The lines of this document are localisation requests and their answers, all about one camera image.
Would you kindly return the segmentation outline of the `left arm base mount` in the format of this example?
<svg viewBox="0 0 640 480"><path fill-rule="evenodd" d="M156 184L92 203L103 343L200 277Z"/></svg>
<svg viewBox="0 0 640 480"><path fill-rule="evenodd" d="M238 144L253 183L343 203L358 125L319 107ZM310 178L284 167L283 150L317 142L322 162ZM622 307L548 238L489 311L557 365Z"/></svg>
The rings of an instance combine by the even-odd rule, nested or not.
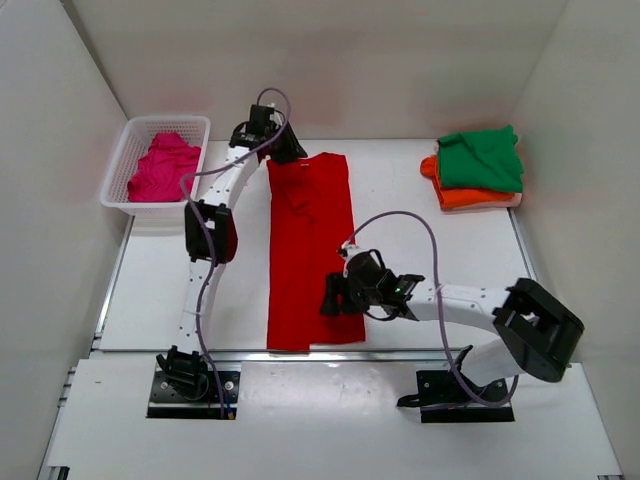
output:
<svg viewBox="0 0 640 480"><path fill-rule="evenodd" d="M239 365L214 371L203 355L173 346L156 356L146 417L235 420L240 386Z"/></svg>

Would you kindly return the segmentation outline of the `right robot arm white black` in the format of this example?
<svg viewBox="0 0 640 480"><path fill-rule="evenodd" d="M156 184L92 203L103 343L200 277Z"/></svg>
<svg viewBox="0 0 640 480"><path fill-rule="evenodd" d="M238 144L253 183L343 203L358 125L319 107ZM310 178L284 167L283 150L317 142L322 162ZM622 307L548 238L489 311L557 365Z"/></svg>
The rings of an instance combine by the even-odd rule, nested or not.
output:
<svg viewBox="0 0 640 480"><path fill-rule="evenodd" d="M560 382L585 330L574 313L529 278L504 289L444 285L419 274L393 273L376 249L348 247L340 255L344 268L326 277L322 315L366 314L379 307L386 321L435 321L445 351L450 324L494 334L489 343L449 355L448 387L460 400L522 374Z"/></svg>

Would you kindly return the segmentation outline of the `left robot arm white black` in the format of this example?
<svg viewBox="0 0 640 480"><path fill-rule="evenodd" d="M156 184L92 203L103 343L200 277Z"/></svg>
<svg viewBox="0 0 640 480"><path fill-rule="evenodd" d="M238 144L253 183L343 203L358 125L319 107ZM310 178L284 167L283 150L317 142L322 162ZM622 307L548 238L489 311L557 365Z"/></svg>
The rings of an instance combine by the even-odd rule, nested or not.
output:
<svg viewBox="0 0 640 480"><path fill-rule="evenodd" d="M174 384L185 397L203 395L208 389L208 377L215 370L207 358L202 327L225 267L237 252L234 206L265 158L286 164L306 155L287 115L273 104L253 104L249 120L232 133L224 164L194 176L212 176L213 183L201 199L190 198L185 205L189 289L177 340L166 354L157 356L165 381Z"/></svg>

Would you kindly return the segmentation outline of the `red t-shirt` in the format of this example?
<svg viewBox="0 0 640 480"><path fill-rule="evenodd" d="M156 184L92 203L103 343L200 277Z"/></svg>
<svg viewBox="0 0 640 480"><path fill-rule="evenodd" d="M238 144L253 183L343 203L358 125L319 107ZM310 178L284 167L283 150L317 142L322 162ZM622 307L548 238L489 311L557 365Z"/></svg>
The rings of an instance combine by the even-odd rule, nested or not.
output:
<svg viewBox="0 0 640 480"><path fill-rule="evenodd" d="M271 191L266 346L307 351L313 344L365 340L361 314L320 312L326 276L340 272L337 250L354 231L346 157L323 152L296 163L267 163Z"/></svg>

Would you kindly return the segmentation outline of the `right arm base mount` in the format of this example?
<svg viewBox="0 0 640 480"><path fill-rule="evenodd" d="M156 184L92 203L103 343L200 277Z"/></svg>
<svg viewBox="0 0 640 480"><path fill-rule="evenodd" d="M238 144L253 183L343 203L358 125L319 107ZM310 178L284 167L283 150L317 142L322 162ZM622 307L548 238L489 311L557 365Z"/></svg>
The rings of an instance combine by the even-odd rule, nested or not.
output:
<svg viewBox="0 0 640 480"><path fill-rule="evenodd" d="M448 370L416 372L413 394L400 397L396 406L419 410L423 424L510 423L515 416L510 402L502 406L474 403Z"/></svg>

